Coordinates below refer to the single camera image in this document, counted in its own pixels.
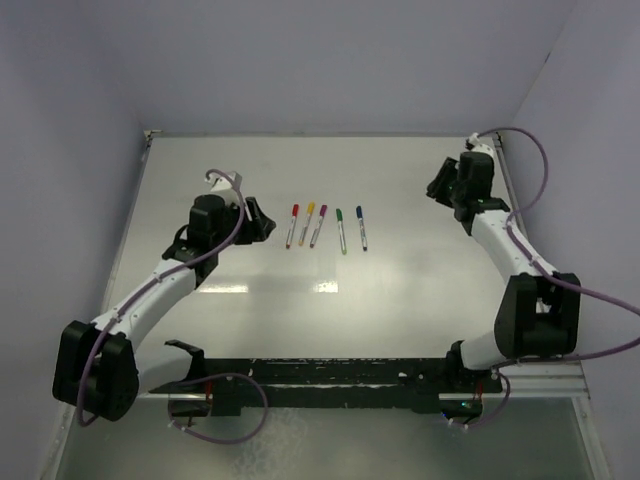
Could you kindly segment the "white pen red end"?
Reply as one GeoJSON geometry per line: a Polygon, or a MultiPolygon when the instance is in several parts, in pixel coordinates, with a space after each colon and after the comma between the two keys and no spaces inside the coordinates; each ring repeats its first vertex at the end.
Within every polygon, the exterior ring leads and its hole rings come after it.
{"type": "Polygon", "coordinates": [[[289,229],[288,229],[288,232],[287,232],[287,238],[286,238],[286,243],[285,243],[285,248],[287,250],[291,248],[292,243],[293,243],[293,238],[294,238],[294,233],[295,233],[295,229],[296,229],[297,219],[298,219],[298,215],[297,215],[297,217],[292,216],[292,211],[291,211],[291,219],[290,219],[289,229]]]}

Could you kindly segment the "white pen yellow end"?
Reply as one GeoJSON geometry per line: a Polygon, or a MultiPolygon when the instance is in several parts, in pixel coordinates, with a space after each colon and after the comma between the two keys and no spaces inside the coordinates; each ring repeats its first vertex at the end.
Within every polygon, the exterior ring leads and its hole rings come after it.
{"type": "Polygon", "coordinates": [[[312,217],[313,217],[313,214],[312,215],[308,215],[307,214],[307,209],[306,209],[304,224],[302,226],[301,233],[300,233],[299,240],[298,240],[298,245],[301,246],[301,247],[304,245],[304,242],[305,242],[306,235],[307,235],[307,232],[308,232],[309,227],[310,227],[310,223],[311,223],[312,217]]]}

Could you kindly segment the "white pen purple end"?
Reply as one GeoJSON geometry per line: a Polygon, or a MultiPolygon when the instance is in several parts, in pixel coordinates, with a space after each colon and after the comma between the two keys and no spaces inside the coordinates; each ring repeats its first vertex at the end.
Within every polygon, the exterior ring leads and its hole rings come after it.
{"type": "Polygon", "coordinates": [[[319,234],[320,234],[320,231],[321,231],[325,216],[318,215],[318,219],[317,219],[317,222],[316,222],[316,225],[315,225],[315,228],[313,230],[313,233],[312,233],[312,236],[311,236],[311,240],[310,240],[310,243],[309,243],[309,246],[312,249],[317,244],[318,237],[319,237],[319,234]]]}

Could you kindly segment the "white pen blue end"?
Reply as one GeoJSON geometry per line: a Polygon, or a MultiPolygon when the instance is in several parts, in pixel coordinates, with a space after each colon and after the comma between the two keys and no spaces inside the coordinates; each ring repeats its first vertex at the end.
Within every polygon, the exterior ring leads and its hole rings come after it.
{"type": "Polygon", "coordinates": [[[359,225],[359,232],[360,232],[360,239],[361,239],[361,246],[364,252],[368,251],[368,240],[367,240],[367,235],[366,235],[366,229],[365,229],[365,223],[364,223],[364,216],[362,219],[358,219],[358,225],[359,225]]]}

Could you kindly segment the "white pen green end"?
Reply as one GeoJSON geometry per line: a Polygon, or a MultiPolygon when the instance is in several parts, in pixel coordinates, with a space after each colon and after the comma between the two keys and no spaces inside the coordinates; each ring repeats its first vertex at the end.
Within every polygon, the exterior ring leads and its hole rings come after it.
{"type": "Polygon", "coordinates": [[[338,232],[339,232],[339,242],[340,242],[340,250],[342,255],[346,255],[347,254],[347,243],[346,243],[346,235],[345,235],[345,230],[344,230],[344,220],[343,221],[338,221],[337,220],[337,226],[338,226],[338,232]]]}

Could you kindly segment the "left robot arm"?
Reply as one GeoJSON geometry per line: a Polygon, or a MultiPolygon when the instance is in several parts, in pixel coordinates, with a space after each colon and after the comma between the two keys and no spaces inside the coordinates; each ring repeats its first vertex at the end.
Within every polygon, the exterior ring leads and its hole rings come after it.
{"type": "Polygon", "coordinates": [[[184,392],[206,378],[202,349],[168,340],[157,356],[136,352],[144,338],[183,298],[216,269],[220,252],[231,245],[266,241],[276,223],[257,200],[226,200],[200,195],[162,254],[152,274],[136,291],[94,320],[73,321],[61,334],[52,395],[109,421],[121,419],[141,393],[174,383],[184,392]]]}

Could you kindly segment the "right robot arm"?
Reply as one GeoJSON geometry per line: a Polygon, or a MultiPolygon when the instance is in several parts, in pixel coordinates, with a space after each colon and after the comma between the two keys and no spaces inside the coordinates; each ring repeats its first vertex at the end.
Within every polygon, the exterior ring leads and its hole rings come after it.
{"type": "Polygon", "coordinates": [[[452,346],[456,360],[445,366],[444,376],[456,391],[476,384],[480,370],[521,358],[563,356],[577,345],[580,281],[536,256],[507,203],[492,195],[494,173],[491,153],[466,151],[457,160],[446,158],[426,190],[453,210],[505,281],[492,329],[452,346]]]}

